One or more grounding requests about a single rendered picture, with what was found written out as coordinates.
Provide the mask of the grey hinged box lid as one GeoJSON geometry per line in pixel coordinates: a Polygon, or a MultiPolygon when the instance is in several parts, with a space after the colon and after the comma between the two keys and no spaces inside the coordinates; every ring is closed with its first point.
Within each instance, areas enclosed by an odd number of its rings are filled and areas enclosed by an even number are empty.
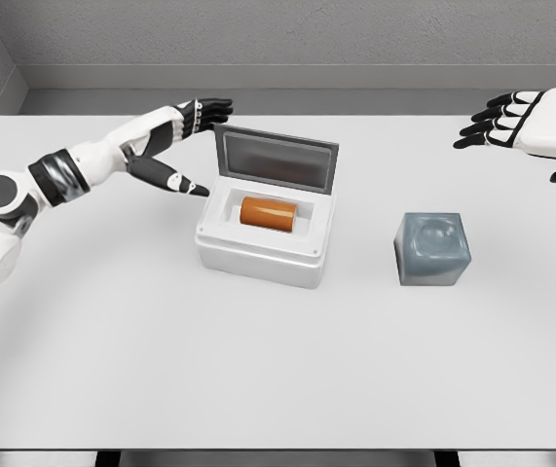
{"type": "Polygon", "coordinates": [[[213,132],[220,175],[332,194],[338,144],[221,124],[213,132]]]}

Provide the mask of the grey translucent cube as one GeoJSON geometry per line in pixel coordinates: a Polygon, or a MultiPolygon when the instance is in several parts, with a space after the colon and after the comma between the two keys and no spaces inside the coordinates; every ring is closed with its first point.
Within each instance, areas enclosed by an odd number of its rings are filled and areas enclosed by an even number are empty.
{"type": "Polygon", "coordinates": [[[459,213],[405,213],[393,247],[401,286],[453,286],[471,263],[459,213]]]}

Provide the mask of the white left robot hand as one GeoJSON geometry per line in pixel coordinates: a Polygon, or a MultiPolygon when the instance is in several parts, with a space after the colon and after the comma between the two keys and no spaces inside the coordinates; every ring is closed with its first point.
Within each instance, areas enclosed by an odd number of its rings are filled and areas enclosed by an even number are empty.
{"type": "Polygon", "coordinates": [[[168,192],[207,197],[208,188],[192,182],[156,156],[176,142],[226,123],[233,113],[231,99],[196,98],[136,117],[106,139],[121,151],[130,176],[168,192]]]}

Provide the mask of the white open storage box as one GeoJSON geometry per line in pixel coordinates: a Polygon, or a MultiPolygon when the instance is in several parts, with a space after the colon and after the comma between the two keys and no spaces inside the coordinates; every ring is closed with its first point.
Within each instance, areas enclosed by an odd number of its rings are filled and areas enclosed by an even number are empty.
{"type": "Polygon", "coordinates": [[[329,245],[335,197],[231,177],[216,178],[195,241],[208,269],[314,289],[329,245]],[[240,222],[244,198],[296,205],[290,233],[240,222]]]}

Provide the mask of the orange cylinder can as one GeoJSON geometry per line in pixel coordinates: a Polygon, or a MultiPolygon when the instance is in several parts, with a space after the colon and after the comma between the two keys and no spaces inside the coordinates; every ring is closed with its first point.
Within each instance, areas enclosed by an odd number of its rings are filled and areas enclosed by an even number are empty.
{"type": "Polygon", "coordinates": [[[290,202],[245,197],[241,203],[240,222],[244,225],[291,233],[297,205],[290,202]]]}

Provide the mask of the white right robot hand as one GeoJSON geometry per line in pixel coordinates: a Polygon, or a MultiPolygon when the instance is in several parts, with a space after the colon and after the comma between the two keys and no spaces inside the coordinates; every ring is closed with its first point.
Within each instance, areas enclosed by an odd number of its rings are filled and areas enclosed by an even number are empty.
{"type": "MultiPolygon", "coordinates": [[[[556,160],[556,88],[517,90],[497,96],[460,131],[456,149],[497,146],[556,160]]],[[[556,184],[556,171],[550,176],[556,184]]]]}

